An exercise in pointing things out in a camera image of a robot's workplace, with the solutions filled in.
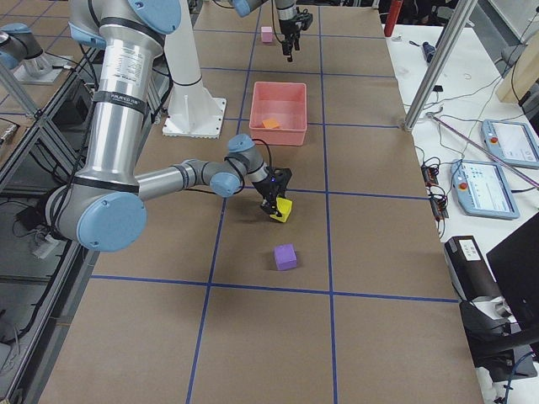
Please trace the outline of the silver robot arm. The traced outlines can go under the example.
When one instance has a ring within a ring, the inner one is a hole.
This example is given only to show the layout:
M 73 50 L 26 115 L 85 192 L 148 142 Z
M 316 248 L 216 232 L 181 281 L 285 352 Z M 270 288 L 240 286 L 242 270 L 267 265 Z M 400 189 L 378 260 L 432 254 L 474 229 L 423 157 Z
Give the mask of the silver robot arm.
M 247 17 L 253 11 L 261 8 L 264 0 L 233 0 L 214 1 L 221 8 L 233 9 L 239 17 Z M 302 31 L 312 24 L 313 16 L 307 10 L 296 5 L 296 1 L 271 1 L 271 27 L 273 36 L 280 44 L 283 56 L 288 62 L 293 62 L 293 52 L 299 51 Z
M 45 219 L 55 237 L 93 251 L 119 251 L 143 232 L 147 200 L 199 185 L 229 198 L 250 182 L 261 195 L 261 209 L 278 221 L 286 220 L 291 171 L 266 163 L 247 135 L 228 142 L 222 162 L 189 159 L 151 173 L 134 173 L 149 112 L 153 63 L 191 24 L 179 2 L 75 1 L 70 11 L 72 38 L 102 50 L 104 62 L 93 96 L 85 163 L 76 166 L 68 183 L 45 205 Z

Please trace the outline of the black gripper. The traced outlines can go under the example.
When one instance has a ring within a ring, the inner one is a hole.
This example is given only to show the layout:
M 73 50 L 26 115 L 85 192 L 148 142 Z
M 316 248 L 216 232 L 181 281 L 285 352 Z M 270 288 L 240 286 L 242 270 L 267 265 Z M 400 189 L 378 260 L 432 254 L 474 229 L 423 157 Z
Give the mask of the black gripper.
M 298 25 L 297 17 L 292 19 L 279 19 L 280 32 L 284 35 L 281 41 L 281 48 L 284 56 L 291 56 L 292 50 L 300 50 L 300 38 L 297 36 L 300 26 Z
M 291 180 L 291 170 L 282 167 L 265 167 L 265 176 L 253 186 L 262 196 L 260 208 L 271 218 L 282 218 L 279 203 L 280 197 L 285 198 L 287 185 Z

